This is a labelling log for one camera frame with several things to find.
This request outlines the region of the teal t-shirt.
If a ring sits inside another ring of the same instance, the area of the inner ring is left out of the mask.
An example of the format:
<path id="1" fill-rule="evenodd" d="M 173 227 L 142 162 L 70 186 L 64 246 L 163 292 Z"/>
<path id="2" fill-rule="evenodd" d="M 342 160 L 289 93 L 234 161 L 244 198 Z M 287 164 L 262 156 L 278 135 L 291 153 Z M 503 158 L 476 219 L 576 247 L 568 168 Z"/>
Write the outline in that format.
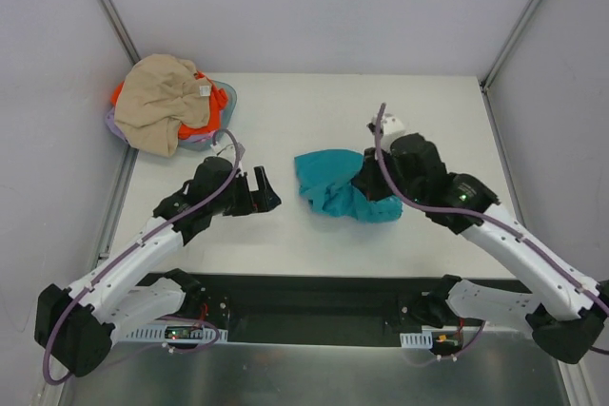
<path id="1" fill-rule="evenodd" d="M 364 223 L 397 221 L 403 203 L 397 197 L 369 201 L 351 180 L 361 171 L 363 155 L 348 149 L 323 149 L 294 158 L 299 195 L 314 213 L 349 217 Z"/>

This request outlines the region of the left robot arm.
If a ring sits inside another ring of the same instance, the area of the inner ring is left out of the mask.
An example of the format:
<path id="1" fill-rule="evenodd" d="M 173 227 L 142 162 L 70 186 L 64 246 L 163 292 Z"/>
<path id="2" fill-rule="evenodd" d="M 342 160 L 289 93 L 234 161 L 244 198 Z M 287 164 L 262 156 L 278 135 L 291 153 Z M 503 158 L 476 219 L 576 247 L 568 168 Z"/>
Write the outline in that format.
<path id="1" fill-rule="evenodd" d="M 253 169 L 256 189 L 238 160 L 211 156 L 194 176 L 154 208 L 145 226 L 124 250 L 69 286 L 46 287 L 36 308 L 34 339 L 44 349 L 43 375 L 53 360 L 68 373 L 83 377 L 94 371 L 116 342 L 153 320 L 167 316 L 200 319 L 205 309 L 202 285 L 174 268 L 152 285 L 136 286 L 169 256 L 210 227 L 216 216 L 243 217 L 267 213 L 281 204 L 265 169 Z"/>

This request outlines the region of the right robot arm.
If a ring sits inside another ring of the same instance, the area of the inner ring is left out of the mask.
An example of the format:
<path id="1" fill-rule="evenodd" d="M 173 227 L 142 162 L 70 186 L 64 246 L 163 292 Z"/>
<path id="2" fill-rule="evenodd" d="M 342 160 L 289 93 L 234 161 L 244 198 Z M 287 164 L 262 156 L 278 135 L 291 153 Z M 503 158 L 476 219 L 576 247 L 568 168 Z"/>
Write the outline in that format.
<path id="1" fill-rule="evenodd" d="M 441 328 L 454 319 L 477 319 L 517 330 L 546 354 L 576 364 L 590 352 L 608 321 L 608 283 L 569 265 L 543 245 L 470 174 L 448 172 L 436 146 L 420 134 L 399 134 L 388 147 L 377 139 L 363 153 L 354 186 L 371 202 L 397 197 L 433 223 L 484 250 L 526 290 L 479 285 L 445 275 L 413 300 L 420 324 Z"/>

